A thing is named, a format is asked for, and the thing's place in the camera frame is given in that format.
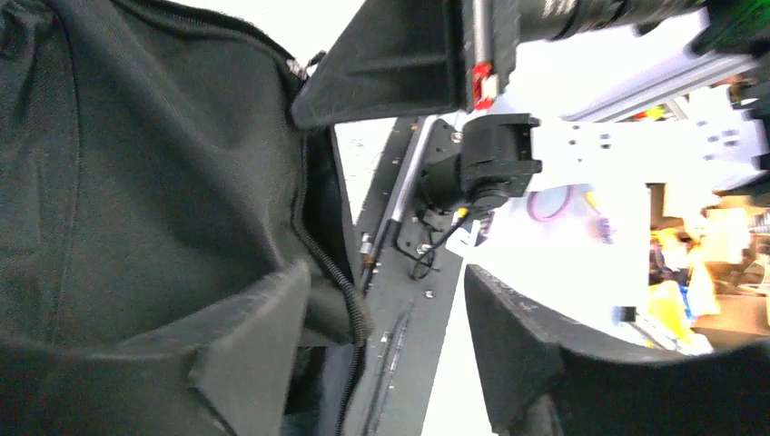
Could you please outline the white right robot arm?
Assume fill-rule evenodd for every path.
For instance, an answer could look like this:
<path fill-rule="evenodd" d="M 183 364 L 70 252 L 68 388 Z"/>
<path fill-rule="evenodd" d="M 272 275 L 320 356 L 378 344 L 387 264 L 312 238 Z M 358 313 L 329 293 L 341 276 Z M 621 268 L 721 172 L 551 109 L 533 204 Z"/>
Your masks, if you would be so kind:
<path fill-rule="evenodd" d="M 429 208 L 489 210 L 529 189 L 581 183 L 617 168 L 657 182 L 640 166 L 657 147 L 707 133 L 692 122 L 633 125 L 541 122 L 491 114 L 523 42 L 563 40 L 621 25 L 650 27 L 697 10 L 708 25 L 695 55 L 757 55 L 769 41 L 769 9 L 754 1 L 367 1 L 291 106 L 302 128 L 380 117 L 476 112 L 459 149 L 421 163 L 411 181 Z"/>

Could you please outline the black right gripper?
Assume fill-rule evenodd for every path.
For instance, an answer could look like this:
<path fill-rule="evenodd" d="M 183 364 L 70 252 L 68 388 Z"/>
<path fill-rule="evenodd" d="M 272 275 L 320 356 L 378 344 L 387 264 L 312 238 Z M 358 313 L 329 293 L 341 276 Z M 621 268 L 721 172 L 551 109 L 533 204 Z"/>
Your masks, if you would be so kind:
<path fill-rule="evenodd" d="M 302 128 L 487 109 L 517 47 L 621 25 L 655 26 L 703 1 L 368 0 L 291 105 Z"/>

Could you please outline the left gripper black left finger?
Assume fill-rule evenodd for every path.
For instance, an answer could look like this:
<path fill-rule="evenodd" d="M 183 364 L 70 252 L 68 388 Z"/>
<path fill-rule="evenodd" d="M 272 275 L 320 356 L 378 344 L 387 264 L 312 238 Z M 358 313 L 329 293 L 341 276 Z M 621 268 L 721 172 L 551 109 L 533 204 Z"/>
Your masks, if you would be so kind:
<path fill-rule="evenodd" d="M 276 435 L 311 277 L 296 261 L 111 346 L 1 341 L 4 435 Z"/>

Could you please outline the black student backpack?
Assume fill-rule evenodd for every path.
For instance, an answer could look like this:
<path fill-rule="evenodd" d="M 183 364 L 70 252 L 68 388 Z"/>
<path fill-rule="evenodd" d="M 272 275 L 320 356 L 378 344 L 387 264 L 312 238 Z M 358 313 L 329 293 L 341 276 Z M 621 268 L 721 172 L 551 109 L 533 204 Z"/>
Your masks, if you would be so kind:
<path fill-rule="evenodd" d="M 1 341 L 111 346 L 296 261 L 276 435 L 338 435 L 373 324 L 336 138 L 260 30 L 167 1 L 1 4 Z"/>

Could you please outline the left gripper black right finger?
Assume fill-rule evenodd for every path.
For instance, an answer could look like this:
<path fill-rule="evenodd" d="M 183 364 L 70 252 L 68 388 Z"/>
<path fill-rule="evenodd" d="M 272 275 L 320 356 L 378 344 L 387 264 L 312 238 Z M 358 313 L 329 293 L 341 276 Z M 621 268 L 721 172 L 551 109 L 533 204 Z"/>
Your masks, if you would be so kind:
<path fill-rule="evenodd" d="M 477 265 L 466 308 L 498 435 L 766 435 L 769 344 L 685 356 L 622 341 Z"/>

